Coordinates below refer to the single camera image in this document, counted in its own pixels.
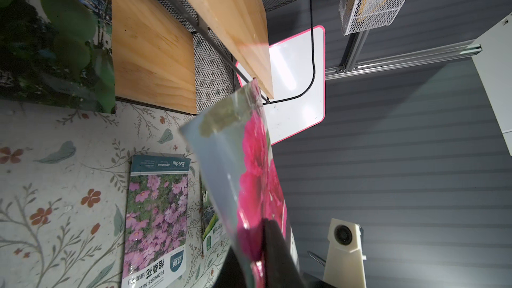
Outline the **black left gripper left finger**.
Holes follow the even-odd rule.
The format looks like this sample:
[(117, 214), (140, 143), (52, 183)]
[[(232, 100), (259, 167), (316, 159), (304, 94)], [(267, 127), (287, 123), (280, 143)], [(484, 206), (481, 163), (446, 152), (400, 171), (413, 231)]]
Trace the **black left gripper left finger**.
[(236, 250), (230, 247), (213, 288), (247, 288), (249, 278), (248, 260), (245, 257), (240, 258)]

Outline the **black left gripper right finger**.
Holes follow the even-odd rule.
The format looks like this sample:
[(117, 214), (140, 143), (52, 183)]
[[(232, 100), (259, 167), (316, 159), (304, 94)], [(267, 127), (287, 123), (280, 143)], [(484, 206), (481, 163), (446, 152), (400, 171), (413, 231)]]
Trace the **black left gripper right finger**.
[(264, 219), (263, 230), (265, 287), (305, 287), (278, 223), (274, 220)]

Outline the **green plant seed bag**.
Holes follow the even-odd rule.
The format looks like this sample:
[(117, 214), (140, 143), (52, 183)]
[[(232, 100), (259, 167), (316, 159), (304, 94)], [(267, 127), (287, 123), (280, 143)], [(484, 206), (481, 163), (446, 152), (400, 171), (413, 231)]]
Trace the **green plant seed bag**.
[(199, 176), (200, 185), (200, 213), (201, 213), (201, 244), (202, 256), (211, 253), (213, 248), (226, 244), (227, 235), (225, 228), (218, 217), (215, 208), (209, 198), (209, 192), (205, 186), (203, 176)]

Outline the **purple flower seed bag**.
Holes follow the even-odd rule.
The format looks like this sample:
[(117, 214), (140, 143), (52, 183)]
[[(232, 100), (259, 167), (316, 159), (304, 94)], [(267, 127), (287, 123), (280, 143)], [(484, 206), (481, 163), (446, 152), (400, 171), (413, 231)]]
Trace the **purple flower seed bag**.
[(133, 158), (122, 287), (168, 287), (185, 273), (189, 165), (185, 158)]

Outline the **pink flower seed bag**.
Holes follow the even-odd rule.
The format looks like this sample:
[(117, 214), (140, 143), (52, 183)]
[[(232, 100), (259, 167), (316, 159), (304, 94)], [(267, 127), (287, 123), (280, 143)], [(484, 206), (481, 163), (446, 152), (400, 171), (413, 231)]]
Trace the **pink flower seed bag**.
[(180, 129), (199, 161), (202, 180), (238, 258), (247, 287), (263, 287), (269, 264), (264, 223), (292, 246), (287, 206), (273, 159), (261, 91), (256, 80), (219, 101)]

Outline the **black wire wooden shelf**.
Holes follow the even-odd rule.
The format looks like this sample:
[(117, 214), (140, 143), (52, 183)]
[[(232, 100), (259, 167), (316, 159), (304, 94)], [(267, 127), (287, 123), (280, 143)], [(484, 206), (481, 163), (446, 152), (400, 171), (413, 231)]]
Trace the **black wire wooden shelf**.
[[(240, 87), (235, 82), (235, 58), (187, 0), (153, 0), (193, 38), (195, 60), (195, 112), (214, 105)], [(266, 15), (298, 0), (262, 0)]]

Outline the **dark green seed bag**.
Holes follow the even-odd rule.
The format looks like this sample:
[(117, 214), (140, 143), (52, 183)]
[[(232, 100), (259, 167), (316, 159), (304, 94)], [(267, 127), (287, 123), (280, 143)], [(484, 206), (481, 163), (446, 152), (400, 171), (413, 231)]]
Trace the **dark green seed bag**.
[(111, 0), (1, 0), (1, 98), (113, 113)]

